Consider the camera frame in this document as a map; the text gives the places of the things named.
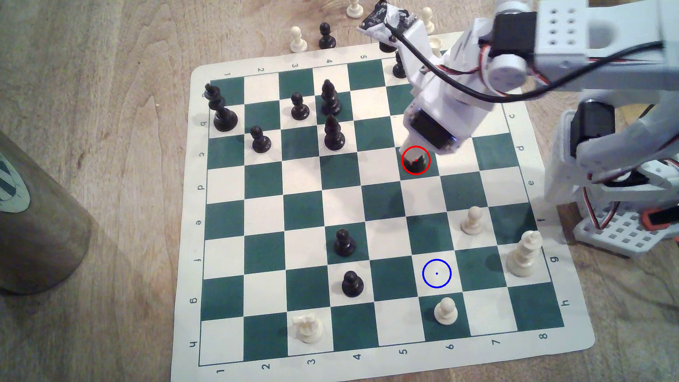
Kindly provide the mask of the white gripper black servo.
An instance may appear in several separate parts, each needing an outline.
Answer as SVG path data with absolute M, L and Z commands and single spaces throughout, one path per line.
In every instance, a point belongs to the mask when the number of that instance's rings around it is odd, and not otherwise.
M 510 91 L 510 58 L 491 58 L 493 20 L 476 18 L 451 48 L 436 57 L 423 21 L 398 21 L 395 30 L 416 49 L 413 53 L 397 39 L 414 100 L 405 109 L 406 140 L 399 148 L 404 160 L 431 161 L 430 153 L 452 154 L 494 107 L 447 81 L 457 82 L 481 96 L 505 97 Z

